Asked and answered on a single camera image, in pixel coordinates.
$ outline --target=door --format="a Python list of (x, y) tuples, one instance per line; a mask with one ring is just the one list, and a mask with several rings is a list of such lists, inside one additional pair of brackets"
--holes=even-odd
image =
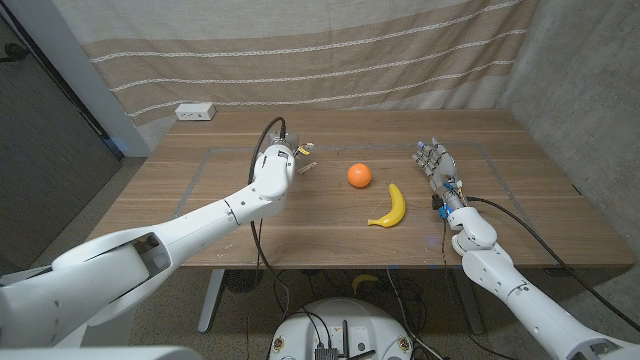
[[(8, 43), (24, 48), (0, 20), (0, 58)], [(28, 268), (119, 167), (32, 54), (0, 62), (0, 271)]]

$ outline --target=orange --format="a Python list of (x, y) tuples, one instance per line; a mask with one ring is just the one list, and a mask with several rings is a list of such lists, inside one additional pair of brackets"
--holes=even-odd
[(347, 171), (349, 183), (355, 187), (365, 187), (371, 181), (371, 170), (365, 164), (355, 164)]

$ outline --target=wall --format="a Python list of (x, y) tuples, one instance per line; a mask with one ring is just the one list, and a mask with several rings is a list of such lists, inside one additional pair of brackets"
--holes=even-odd
[[(120, 151), (125, 156), (148, 156), (150, 144), (144, 141), (122, 105), (104, 85), (51, 0), (7, 0), (5, 3)], [(1, 9), (0, 16), (7, 19)]]
[(639, 3), (541, 1), (498, 101), (636, 250)]

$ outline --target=gray wall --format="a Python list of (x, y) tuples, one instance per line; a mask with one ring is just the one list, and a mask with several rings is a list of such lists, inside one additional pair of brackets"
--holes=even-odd
[(640, 249), (640, 1), (540, 2), (498, 107)]

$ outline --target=table leg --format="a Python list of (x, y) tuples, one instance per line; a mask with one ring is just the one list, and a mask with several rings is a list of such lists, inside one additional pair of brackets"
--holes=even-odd
[(456, 279), (456, 287), (458, 288), (458, 294), (460, 294), (462, 307), (467, 315), (469, 330), (476, 335), (484, 334), (484, 324), (482, 323), (482, 317), (480, 317), (480, 308), (473, 292), (471, 279), (462, 270), (453, 270), (453, 275)]
[(202, 312), (200, 313), (200, 321), (198, 321), (198, 332), (201, 334), (206, 334), (211, 330), (213, 317), (216, 314), (218, 301), (223, 291), (223, 276), (224, 270), (216, 269), (211, 272), (207, 294), (204, 297), (204, 304), (202, 305)]

